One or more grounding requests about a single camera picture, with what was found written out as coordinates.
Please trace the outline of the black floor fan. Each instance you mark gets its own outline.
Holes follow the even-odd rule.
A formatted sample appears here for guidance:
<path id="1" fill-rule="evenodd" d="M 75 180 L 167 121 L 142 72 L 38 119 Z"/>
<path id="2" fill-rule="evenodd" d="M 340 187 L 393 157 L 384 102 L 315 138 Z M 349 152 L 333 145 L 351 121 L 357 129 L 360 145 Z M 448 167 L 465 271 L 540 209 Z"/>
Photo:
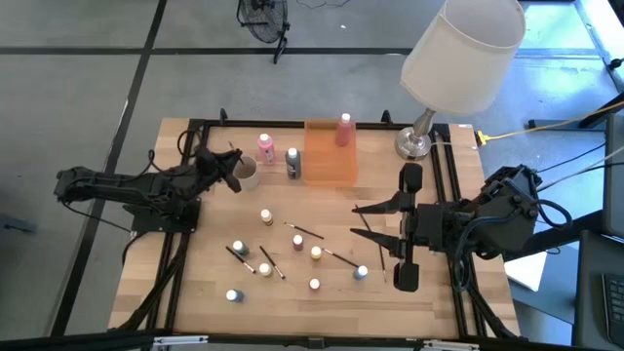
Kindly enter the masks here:
<path id="1" fill-rule="evenodd" d="M 246 27 L 252 36 L 265 44 L 277 43 L 273 54 L 276 64 L 288 45 L 287 0 L 238 0 L 236 20 Z"/>

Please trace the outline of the translucent orange tray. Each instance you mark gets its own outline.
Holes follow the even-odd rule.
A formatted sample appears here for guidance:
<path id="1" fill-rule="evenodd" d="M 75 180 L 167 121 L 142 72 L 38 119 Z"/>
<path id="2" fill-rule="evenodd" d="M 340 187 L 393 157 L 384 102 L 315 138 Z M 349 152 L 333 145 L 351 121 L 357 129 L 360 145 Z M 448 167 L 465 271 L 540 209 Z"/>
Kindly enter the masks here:
<path id="1" fill-rule="evenodd" d="M 358 179 L 357 133 L 353 124 L 346 146 L 335 144 L 338 119 L 307 120 L 304 123 L 302 175 L 307 186 L 351 187 Z"/>

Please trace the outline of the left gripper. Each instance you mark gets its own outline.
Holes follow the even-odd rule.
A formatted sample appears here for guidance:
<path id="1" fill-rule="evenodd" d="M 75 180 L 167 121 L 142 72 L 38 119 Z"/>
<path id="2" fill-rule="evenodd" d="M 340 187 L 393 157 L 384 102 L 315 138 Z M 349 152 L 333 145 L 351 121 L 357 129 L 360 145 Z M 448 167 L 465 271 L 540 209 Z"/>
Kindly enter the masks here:
<path id="1" fill-rule="evenodd" d="M 203 188 L 210 188 L 214 183 L 223 180 L 234 193 L 241 192 L 240 181 L 228 171 L 227 164 L 237 164 L 242 156 L 243 152 L 239 148 L 219 153 L 212 152 L 208 148 L 198 149 L 195 168 L 199 184 Z"/>

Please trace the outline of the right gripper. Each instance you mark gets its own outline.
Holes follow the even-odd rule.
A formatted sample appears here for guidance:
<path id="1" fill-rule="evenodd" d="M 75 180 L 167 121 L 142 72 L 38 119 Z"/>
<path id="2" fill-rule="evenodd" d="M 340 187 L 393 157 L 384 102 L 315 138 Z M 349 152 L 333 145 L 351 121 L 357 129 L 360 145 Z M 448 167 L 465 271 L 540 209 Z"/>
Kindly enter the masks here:
<path id="1" fill-rule="evenodd" d="M 443 249 L 443 208 L 437 204 L 417 204 L 416 193 L 422 188 L 423 169 L 419 164 L 405 163 L 399 173 L 399 191 L 389 200 L 352 210 L 355 214 L 386 215 L 400 212 L 400 236 L 390 236 L 366 229 L 350 231 L 369 239 L 399 259 L 394 266 L 394 287 L 402 292 L 419 288 L 419 265 L 414 262 L 413 249 Z"/>

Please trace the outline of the tall salmon pink paint bottle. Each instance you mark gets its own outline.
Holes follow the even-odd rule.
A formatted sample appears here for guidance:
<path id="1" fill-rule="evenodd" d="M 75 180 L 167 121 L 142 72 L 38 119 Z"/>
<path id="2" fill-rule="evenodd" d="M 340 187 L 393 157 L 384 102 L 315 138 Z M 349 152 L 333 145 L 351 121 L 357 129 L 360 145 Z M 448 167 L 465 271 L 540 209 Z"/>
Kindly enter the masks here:
<path id="1" fill-rule="evenodd" d="M 342 113 L 335 130 L 335 144 L 337 146 L 346 146 L 351 138 L 353 122 L 349 113 Z"/>

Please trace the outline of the black keyboard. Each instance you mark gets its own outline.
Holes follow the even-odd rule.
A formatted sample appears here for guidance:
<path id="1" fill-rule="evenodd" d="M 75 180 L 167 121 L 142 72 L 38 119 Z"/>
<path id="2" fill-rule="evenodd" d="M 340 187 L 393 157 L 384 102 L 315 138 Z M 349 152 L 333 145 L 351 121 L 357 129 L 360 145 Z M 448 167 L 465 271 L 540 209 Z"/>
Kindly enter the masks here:
<path id="1" fill-rule="evenodd" d="M 607 337 L 624 349 L 624 276 L 603 274 L 602 283 Z"/>

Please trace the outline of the white cup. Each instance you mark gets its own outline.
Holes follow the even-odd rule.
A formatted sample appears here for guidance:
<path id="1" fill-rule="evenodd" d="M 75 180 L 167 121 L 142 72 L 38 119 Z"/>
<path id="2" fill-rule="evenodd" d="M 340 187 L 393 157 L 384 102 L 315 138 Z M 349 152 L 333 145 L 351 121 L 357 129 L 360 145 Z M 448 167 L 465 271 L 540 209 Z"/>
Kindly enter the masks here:
<path id="1" fill-rule="evenodd" d="M 253 157 L 242 155 L 234 168 L 233 175 L 238 179 L 243 190 L 251 191 L 256 189 L 259 183 L 256 160 Z"/>

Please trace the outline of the tall light pink paint bottle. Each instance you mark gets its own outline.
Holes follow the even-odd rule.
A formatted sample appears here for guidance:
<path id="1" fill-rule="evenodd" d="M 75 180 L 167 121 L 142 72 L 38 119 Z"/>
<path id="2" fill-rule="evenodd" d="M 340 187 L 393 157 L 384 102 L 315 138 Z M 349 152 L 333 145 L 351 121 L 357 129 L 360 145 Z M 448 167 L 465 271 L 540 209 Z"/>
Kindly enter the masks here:
<path id="1" fill-rule="evenodd" d="M 262 163 L 265 165 L 273 165 L 275 163 L 275 149 L 272 137 L 269 134 L 260 134 L 257 139 Z"/>

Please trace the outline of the white paper sheet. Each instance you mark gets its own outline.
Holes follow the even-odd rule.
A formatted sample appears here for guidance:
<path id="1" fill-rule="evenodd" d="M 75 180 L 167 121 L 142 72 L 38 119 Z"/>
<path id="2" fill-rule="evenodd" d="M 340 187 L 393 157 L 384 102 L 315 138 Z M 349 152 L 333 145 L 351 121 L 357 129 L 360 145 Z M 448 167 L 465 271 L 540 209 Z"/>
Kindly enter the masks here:
<path id="1" fill-rule="evenodd" d="M 547 256 L 546 252 L 541 252 L 506 261 L 504 263 L 505 273 L 513 282 L 533 292 L 537 292 L 540 287 Z"/>

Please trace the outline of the silver table lamp white shade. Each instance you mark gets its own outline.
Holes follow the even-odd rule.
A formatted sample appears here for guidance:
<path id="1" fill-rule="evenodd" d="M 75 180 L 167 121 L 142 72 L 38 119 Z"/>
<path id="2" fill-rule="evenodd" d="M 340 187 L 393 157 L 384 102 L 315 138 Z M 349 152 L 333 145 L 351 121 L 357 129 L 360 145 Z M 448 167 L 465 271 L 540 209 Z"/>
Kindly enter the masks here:
<path id="1" fill-rule="evenodd" d="M 401 86 L 425 110 L 399 131 L 397 153 L 407 160 L 429 153 L 435 114 L 491 106 L 526 29 L 518 0 L 446 0 L 402 66 Z"/>

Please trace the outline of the black beam silver brackets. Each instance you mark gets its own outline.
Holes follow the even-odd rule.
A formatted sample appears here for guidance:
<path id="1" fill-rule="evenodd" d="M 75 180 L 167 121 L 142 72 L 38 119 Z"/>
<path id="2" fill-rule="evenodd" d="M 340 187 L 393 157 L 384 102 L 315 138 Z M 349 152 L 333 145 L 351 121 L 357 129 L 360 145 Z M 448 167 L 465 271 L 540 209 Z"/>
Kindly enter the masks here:
<path id="1" fill-rule="evenodd" d="M 412 351 L 608 351 L 594 348 L 530 342 L 521 338 L 465 336 L 456 340 L 425 338 L 284 336 L 174 333 L 155 329 L 45 336 L 0 340 L 0 351 L 128 351 L 148 347 L 199 344 L 297 346 L 309 350 L 330 347 L 409 348 Z"/>

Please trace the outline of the dark grey desk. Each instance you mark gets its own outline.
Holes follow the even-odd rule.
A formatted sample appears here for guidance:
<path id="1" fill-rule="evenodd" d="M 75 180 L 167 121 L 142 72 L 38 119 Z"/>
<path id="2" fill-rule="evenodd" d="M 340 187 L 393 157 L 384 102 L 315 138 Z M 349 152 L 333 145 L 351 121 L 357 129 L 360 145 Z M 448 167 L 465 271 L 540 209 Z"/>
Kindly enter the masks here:
<path id="1" fill-rule="evenodd" d="M 603 274 L 624 276 L 624 242 L 585 230 L 580 234 L 572 343 L 583 349 L 624 351 L 607 337 Z"/>

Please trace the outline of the grey computer monitor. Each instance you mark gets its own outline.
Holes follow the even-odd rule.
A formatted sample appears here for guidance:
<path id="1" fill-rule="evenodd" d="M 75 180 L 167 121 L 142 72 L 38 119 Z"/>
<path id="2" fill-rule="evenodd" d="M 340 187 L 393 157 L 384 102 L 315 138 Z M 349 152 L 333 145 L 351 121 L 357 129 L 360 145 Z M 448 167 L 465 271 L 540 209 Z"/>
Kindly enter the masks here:
<path id="1" fill-rule="evenodd" d="M 605 161 L 604 230 L 624 238 L 624 110 L 607 119 L 605 136 L 605 154 L 618 153 Z"/>

